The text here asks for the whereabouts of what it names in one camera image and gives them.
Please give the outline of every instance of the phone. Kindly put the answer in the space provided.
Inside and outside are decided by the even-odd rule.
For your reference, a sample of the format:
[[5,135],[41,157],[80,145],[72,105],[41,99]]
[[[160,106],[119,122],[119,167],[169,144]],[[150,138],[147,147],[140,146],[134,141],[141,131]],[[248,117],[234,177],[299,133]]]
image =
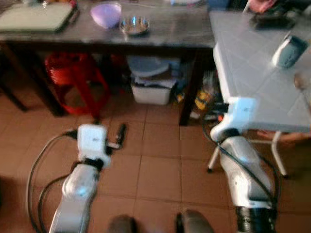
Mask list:
[[249,25],[256,30],[290,29],[295,21],[286,16],[255,15],[249,20]]

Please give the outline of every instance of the mug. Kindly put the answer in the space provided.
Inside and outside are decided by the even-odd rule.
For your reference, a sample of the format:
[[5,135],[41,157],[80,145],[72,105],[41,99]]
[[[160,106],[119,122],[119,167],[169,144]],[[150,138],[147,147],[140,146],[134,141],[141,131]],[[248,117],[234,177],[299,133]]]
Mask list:
[[33,5],[33,4],[37,3],[38,1],[37,0],[22,0],[22,2],[25,5]]
[[308,48],[307,41],[294,35],[288,35],[276,50],[272,62],[276,67],[290,68]]

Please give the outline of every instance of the black cable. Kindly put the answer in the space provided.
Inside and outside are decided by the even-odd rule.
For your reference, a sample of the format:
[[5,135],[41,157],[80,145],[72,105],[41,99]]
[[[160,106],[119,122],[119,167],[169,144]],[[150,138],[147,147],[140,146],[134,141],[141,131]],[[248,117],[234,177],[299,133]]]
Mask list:
[[77,139],[77,130],[66,131],[60,135],[57,135],[57,136],[51,138],[49,141],[47,141],[47,143],[44,145],[41,152],[37,156],[36,160],[34,161],[32,167],[31,167],[29,176],[28,176],[27,185],[26,185],[26,201],[25,201],[26,211],[27,211],[28,217],[30,219],[31,225],[32,225],[32,227],[36,233],[42,233],[42,232],[41,232],[41,229],[38,227],[38,225],[35,222],[33,212],[32,212],[32,208],[31,208],[31,204],[32,204],[32,189],[31,188],[32,188],[32,181],[33,181],[33,175],[35,173],[35,168],[37,167],[37,165],[41,161],[46,150],[52,145],[52,143],[56,140],[59,140],[62,137],[65,137],[65,136],[71,137],[72,139]]
[[40,197],[39,197],[39,203],[38,203],[38,218],[39,218],[39,223],[40,223],[40,227],[41,227],[41,230],[43,233],[47,233],[47,230],[44,226],[44,223],[43,223],[43,219],[42,219],[42,205],[43,205],[43,199],[44,199],[44,196],[45,194],[48,192],[49,188],[56,182],[58,181],[61,181],[63,179],[65,179],[67,176],[69,176],[69,174],[67,175],[64,175],[64,176],[61,176],[61,177],[58,177],[54,180],[52,180],[51,182],[49,182],[42,190],[41,194],[40,194]]
[[228,158],[230,158],[233,162],[235,162],[237,165],[239,165],[244,171],[247,172],[247,174],[263,189],[263,191],[265,192],[265,194],[268,196],[268,198],[270,199],[271,204],[273,205],[273,207],[276,209],[277,206],[277,202],[276,202],[276,198],[273,197],[273,195],[271,194],[271,192],[268,190],[268,188],[256,177],[256,175],[249,170],[240,160],[238,160],[237,158],[235,158],[233,155],[231,155],[228,151],[226,151],[223,147],[220,146],[219,143],[215,142],[207,133],[206,131],[206,124],[205,121],[203,121],[202,123],[202,128],[203,128],[203,134],[205,135],[205,137],[210,140],[212,143],[214,143],[219,150],[225,154]]
[[260,155],[259,153],[258,153],[258,156],[273,171],[274,184],[275,184],[275,195],[274,195],[274,198],[275,198],[275,202],[277,204],[278,200],[280,198],[280,195],[281,195],[281,179],[277,175],[276,168],[272,165],[272,163],[270,161],[268,161],[266,158],[264,158],[262,155]]

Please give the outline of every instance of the tiled floor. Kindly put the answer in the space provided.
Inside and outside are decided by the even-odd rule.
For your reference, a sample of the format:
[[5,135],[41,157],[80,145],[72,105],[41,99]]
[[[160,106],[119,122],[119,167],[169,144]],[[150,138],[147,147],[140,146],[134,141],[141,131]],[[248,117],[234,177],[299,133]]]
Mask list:
[[[0,95],[0,231],[34,232],[25,212],[25,184],[40,148],[53,135],[83,123],[88,116],[55,118],[28,88],[17,85],[17,95],[31,109],[22,113]],[[236,220],[226,177],[219,161],[211,174],[206,163],[213,145],[200,127],[178,126],[176,106],[136,104],[127,95],[113,97],[104,110],[103,124],[114,140],[118,126],[126,122],[124,148],[112,156],[111,167],[101,173],[98,195],[92,205],[90,233],[105,232],[109,220],[119,214],[134,216],[149,233],[173,233],[176,214],[196,209],[210,221],[216,233],[233,233]],[[272,161],[266,146],[256,146]],[[282,181],[277,229],[280,233],[311,232],[311,146],[282,148],[292,178]],[[34,199],[51,179],[69,172],[77,159],[74,141],[55,145],[35,176]],[[44,203],[49,226],[61,198],[55,185]]]

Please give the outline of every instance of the purple bowl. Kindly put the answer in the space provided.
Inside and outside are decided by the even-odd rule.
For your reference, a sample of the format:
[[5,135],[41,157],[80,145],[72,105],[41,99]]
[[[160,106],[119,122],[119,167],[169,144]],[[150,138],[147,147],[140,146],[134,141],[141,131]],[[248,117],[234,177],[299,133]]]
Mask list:
[[93,20],[101,27],[114,27],[121,17],[121,5],[117,2],[105,2],[91,9]]

